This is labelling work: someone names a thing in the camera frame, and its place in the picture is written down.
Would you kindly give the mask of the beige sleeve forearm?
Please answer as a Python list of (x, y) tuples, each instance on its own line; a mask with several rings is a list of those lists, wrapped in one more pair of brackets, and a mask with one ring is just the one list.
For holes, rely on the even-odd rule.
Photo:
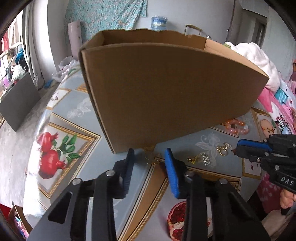
[(295, 213), (282, 215), (281, 210), (273, 210), (261, 222), (271, 240), (276, 240), (288, 226)]

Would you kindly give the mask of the person right hand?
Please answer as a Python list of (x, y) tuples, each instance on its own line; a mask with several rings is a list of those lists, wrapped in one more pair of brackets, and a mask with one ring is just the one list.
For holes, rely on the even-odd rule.
[(292, 192), (288, 190), (281, 190), (280, 193), (280, 205), (281, 208), (287, 209), (293, 206), (294, 202), (296, 201), (296, 196)]

